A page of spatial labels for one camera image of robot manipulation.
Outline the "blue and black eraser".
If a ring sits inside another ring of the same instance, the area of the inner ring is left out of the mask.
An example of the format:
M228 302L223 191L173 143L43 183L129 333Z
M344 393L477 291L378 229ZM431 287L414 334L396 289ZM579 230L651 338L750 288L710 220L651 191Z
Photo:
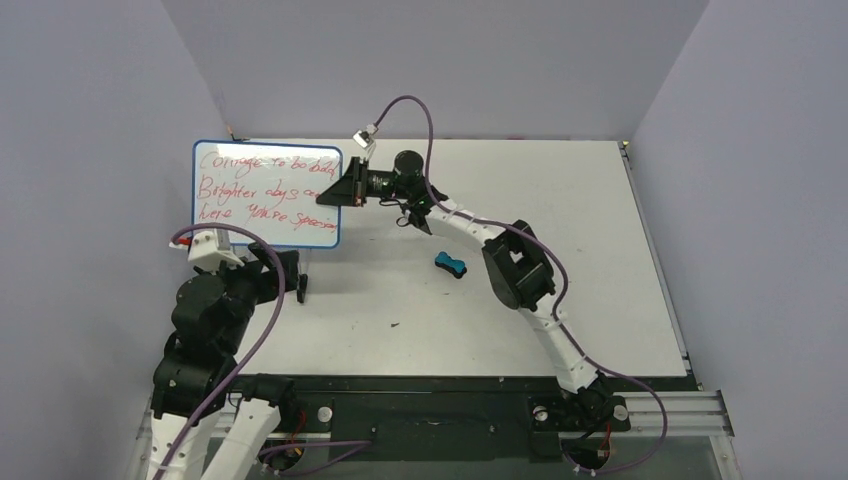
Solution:
M455 279L463 278L468 272L466 263L464 261L452 257L445 251L440 251L436 255L436 257L434 258L434 265L437 268L448 272Z

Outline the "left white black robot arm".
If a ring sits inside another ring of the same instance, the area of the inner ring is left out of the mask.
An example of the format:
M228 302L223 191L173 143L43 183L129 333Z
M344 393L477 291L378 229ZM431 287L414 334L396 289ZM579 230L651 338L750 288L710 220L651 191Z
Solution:
M183 246L195 274L176 294L174 331L153 375L149 479L242 479L267 435L291 427L298 402L288 380L261 377L248 387L246 412L224 441L226 459L205 461L230 384L258 350L236 357L257 306L303 294L307 276L296 250L270 252L249 245L251 259L237 256L207 233Z

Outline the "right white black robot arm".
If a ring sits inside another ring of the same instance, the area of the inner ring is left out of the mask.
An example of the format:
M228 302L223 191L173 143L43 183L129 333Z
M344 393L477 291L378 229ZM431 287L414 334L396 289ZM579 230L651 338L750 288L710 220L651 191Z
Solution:
M558 307L563 292L555 284L554 267L526 222L503 226L464 209L430 184L424 159L411 150L399 153L390 171L372 170L366 159L352 158L340 179L316 202L362 207L370 198L398 206L408 225L481 254L494 295L526 319L550 360L565 395L565 416L574 429L629 428L623 398L566 328Z

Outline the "blue framed whiteboard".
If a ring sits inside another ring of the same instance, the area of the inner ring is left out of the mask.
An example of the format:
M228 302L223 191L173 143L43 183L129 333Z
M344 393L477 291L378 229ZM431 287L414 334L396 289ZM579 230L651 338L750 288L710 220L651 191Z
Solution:
M317 197L341 178L330 145L199 140L192 150L191 222L248 230L274 247L332 249L339 207Z

